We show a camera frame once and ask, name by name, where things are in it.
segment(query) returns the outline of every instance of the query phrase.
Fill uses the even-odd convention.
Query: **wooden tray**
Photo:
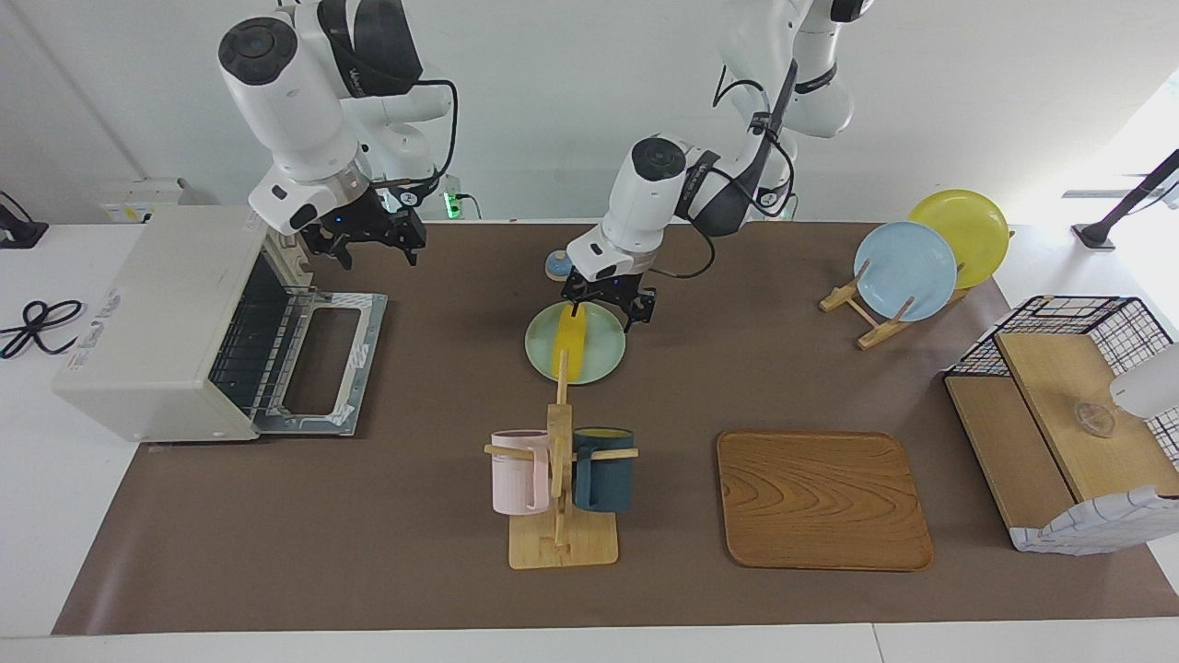
[[[934,546],[904,451],[884,433],[717,439],[725,540],[743,566],[918,571]]]

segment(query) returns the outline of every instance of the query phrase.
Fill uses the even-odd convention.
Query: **white table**
[[[54,227],[31,251],[0,254],[0,321],[33,298],[98,301],[139,227]],[[1061,252],[1058,229],[1020,230],[996,275],[1025,294],[1141,294],[1117,254]],[[1050,258],[1058,269],[1047,269]],[[1094,274],[1102,290],[1087,282]],[[47,334],[68,340],[85,324]],[[61,357],[0,362],[0,661],[1121,661],[1172,659],[1179,618],[982,624],[832,624],[527,631],[383,631],[46,636],[123,478],[134,445],[50,393]],[[1155,547],[1179,584],[1179,539]]]

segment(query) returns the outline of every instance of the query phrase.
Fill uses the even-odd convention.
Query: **wooden mug holder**
[[[573,406],[568,403],[568,350],[561,352],[556,402],[548,406],[549,494],[553,506],[535,516],[512,516],[508,565],[525,569],[599,566],[618,562],[618,524],[613,513],[582,511],[573,505]],[[483,452],[532,460],[532,449],[495,445]],[[639,449],[597,451],[591,460],[637,458]]]
[[[868,313],[868,310],[859,306],[859,302],[856,301],[856,295],[859,294],[859,280],[864,276],[864,271],[868,270],[868,265],[870,263],[871,261],[864,261],[864,264],[859,265],[859,270],[856,271],[856,276],[851,281],[831,290],[831,294],[818,303],[818,308],[822,309],[823,313],[830,313],[843,304],[848,304],[851,307],[851,310],[856,311],[861,317],[868,321],[871,329],[856,340],[856,344],[859,346],[859,349],[862,350],[867,350],[883,343],[901,332],[904,332],[910,324],[913,324],[911,322],[902,322],[901,317],[916,301],[916,297],[909,297],[905,300],[904,304],[901,306],[901,309],[896,311],[896,315],[883,322],[877,321],[872,314]],[[946,306],[961,300],[969,291],[969,288],[954,290],[954,294],[950,296],[950,301],[947,302]]]

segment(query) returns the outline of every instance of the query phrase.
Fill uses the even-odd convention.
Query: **wire basket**
[[[1023,302],[992,327],[946,370],[946,376],[1010,376],[995,344],[997,334],[1085,334],[1096,343],[1114,375],[1121,375],[1172,343],[1158,319],[1138,297],[1041,295]],[[1146,425],[1179,468],[1179,408],[1168,409]]]

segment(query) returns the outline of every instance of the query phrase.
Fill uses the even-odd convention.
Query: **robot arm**
[[[711,237],[740,230],[750,208],[779,215],[793,185],[793,144],[782,144],[782,129],[830,137],[848,125],[851,97],[836,77],[835,42],[839,25],[870,4],[730,0],[720,52],[737,79],[726,91],[736,92],[747,123],[740,153],[724,159],[664,134],[639,142],[619,170],[601,223],[569,243],[573,271],[561,296],[613,303],[626,314],[627,329],[650,322],[656,291],[640,281],[673,217],[692,223],[711,247]],[[763,85],[769,81],[772,87]]]
[[[284,235],[298,232],[312,252],[351,265],[350,242],[380,242],[416,264],[426,228],[413,204],[382,204],[341,99],[408,98],[416,117],[449,107],[423,81],[401,0],[323,0],[279,7],[233,26],[218,50],[222,76],[274,165],[250,193],[250,205]],[[399,183],[433,190],[442,173]]]
[[[430,80],[441,74],[423,63]],[[380,189],[388,209],[419,208],[450,179],[449,164],[439,169],[429,142],[413,123],[454,116],[454,101],[446,90],[420,85],[400,97],[347,99],[344,120],[361,142],[364,172]]]

